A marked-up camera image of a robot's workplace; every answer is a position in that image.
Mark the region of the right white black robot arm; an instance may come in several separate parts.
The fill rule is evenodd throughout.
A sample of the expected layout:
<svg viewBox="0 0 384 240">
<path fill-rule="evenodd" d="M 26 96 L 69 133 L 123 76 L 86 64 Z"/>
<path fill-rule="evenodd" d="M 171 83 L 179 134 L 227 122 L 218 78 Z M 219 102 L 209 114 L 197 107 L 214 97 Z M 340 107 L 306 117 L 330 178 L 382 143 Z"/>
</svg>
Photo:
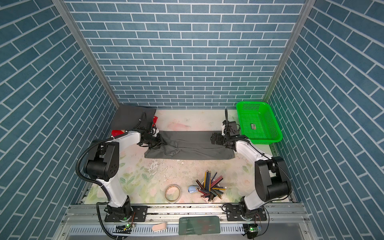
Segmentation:
<svg viewBox="0 0 384 240">
<path fill-rule="evenodd" d="M 284 200 L 292 193 L 285 160 L 262 152 L 248 137 L 240 134 L 240 128 L 235 121 L 224 120 L 222 132 L 213 133 L 211 142 L 236 151 L 255 165 L 255 189 L 239 202 L 243 218 L 254 217 L 256 211 L 265 204 Z"/>
</svg>

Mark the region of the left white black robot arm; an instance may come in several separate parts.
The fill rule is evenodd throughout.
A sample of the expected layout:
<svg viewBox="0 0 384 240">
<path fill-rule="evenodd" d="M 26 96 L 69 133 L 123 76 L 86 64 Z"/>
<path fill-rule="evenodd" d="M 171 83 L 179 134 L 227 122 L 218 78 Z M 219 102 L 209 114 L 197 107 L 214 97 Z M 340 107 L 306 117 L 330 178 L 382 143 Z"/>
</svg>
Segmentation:
<svg viewBox="0 0 384 240">
<path fill-rule="evenodd" d="M 108 218 L 115 222 L 127 222 L 133 218 L 133 209 L 128 195 L 123 191 L 117 176 L 120 166 L 120 148 L 138 145 L 159 149 L 167 142 L 159 131 L 125 131 L 118 136 L 96 140 L 81 154 L 76 164 L 76 174 L 86 182 L 101 187 L 107 197 Z"/>
</svg>

